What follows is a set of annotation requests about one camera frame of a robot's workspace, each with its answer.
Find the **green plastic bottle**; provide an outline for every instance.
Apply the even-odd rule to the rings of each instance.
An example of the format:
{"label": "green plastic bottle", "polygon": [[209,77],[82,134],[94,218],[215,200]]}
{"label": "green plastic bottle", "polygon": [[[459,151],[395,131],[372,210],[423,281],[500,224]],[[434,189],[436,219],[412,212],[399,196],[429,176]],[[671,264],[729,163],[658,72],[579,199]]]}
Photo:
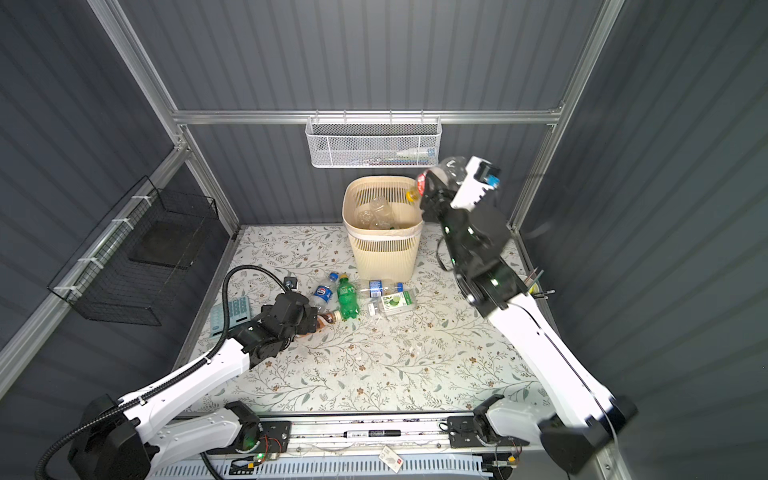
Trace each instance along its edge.
{"label": "green plastic bottle", "polygon": [[349,282],[349,277],[342,273],[339,275],[339,289],[336,292],[341,306],[341,316],[346,319],[357,318],[357,288]]}

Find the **gray wall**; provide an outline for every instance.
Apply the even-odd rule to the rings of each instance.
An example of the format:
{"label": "gray wall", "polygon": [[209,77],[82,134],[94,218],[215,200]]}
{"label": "gray wall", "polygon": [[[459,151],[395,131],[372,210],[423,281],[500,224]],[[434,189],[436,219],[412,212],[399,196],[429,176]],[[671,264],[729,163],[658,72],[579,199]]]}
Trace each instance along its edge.
{"label": "gray wall", "polygon": [[638,478],[762,476],[768,2],[629,2],[524,225]]}
{"label": "gray wall", "polygon": [[[0,2],[0,346],[91,228],[171,148],[84,0]],[[185,167],[168,187],[200,193]],[[170,370],[226,242],[217,224],[162,327],[64,318],[0,399],[0,478],[31,478],[94,397]],[[53,463],[56,477],[74,478],[64,454]]]}
{"label": "gray wall", "polygon": [[[548,109],[599,0],[124,2],[180,109]],[[440,156],[504,169],[511,210],[544,126],[449,125]],[[302,127],[193,126],[243,223],[341,221],[347,184],[419,169],[316,169]]]}
{"label": "gray wall", "polygon": [[172,144],[83,2],[0,2],[0,346]]}

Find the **black marker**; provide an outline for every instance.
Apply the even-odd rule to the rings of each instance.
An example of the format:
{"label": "black marker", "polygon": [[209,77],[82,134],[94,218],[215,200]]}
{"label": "black marker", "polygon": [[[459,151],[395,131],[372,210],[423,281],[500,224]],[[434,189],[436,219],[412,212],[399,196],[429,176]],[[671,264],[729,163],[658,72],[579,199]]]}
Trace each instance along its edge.
{"label": "black marker", "polygon": [[361,439],[368,437],[399,437],[399,430],[352,430],[344,432],[345,439]]}

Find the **black cable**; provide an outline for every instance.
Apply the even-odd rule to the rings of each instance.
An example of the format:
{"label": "black cable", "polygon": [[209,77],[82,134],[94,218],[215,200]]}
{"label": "black cable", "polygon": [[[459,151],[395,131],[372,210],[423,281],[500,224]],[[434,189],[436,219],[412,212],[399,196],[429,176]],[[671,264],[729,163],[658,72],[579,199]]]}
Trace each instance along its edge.
{"label": "black cable", "polygon": [[224,478],[221,475],[219,475],[219,472],[216,471],[214,466],[210,464],[210,459],[208,458],[208,454],[206,452],[200,452],[200,458],[203,459],[205,468],[208,469],[208,473],[210,473],[210,475],[214,477],[215,480],[224,480]]}
{"label": "black cable", "polygon": [[246,270],[246,269],[259,270],[260,272],[265,273],[269,278],[277,282],[277,284],[280,285],[280,287],[283,289],[284,292],[288,293],[290,291],[287,286],[283,285],[283,282],[281,282],[280,279],[277,278],[274,273],[270,272],[265,268],[262,268],[261,266],[240,265],[240,266],[234,267],[232,270],[230,270],[227,273],[227,276],[224,277],[224,282],[223,282],[223,285],[221,286],[221,302],[222,302],[222,308],[224,313],[223,332],[219,337],[219,341],[216,342],[216,345],[208,352],[208,354],[206,354],[205,358],[198,360],[190,368],[179,373],[174,378],[167,380],[161,385],[153,388],[152,390],[143,394],[142,396],[139,396],[129,402],[124,402],[119,406],[116,406],[113,409],[102,413],[95,419],[80,425],[76,429],[69,432],[67,435],[64,435],[59,440],[54,442],[54,444],[51,445],[48,448],[48,450],[45,451],[42,457],[40,457],[40,460],[38,461],[38,464],[35,467],[35,480],[54,480],[52,477],[49,477],[48,473],[46,473],[45,471],[46,467],[48,466],[48,462],[51,461],[51,458],[53,458],[53,455],[55,455],[56,452],[61,450],[61,447],[71,442],[72,439],[74,439],[74,437],[80,435],[82,432],[84,432],[85,430],[88,430],[89,428],[95,425],[105,422],[117,415],[120,415],[122,412],[125,412],[128,409],[132,409],[133,407],[141,403],[142,400],[146,401],[147,399],[154,397],[155,395],[167,389],[168,387],[176,385],[181,380],[186,379],[188,376],[192,375],[192,373],[197,371],[200,367],[202,367],[203,365],[206,365],[208,363],[208,360],[212,359],[217,353],[219,353],[219,350],[221,350],[221,347],[224,345],[224,342],[227,341],[227,334],[229,333],[229,329],[230,329],[230,306],[229,306],[229,303],[227,302],[227,287],[229,285],[230,278],[232,278],[232,276],[235,273],[241,270]]}

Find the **black wire basket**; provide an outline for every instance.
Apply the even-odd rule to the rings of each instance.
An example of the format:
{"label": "black wire basket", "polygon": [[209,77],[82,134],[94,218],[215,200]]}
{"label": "black wire basket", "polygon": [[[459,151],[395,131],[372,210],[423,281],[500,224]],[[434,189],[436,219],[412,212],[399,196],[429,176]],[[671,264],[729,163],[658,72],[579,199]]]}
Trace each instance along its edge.
{"label": "black wire basket", "polygon": [[48,289],[85,319],[159,326],[217,221],[214,199],[153,189],[86,258],[81,246]]}

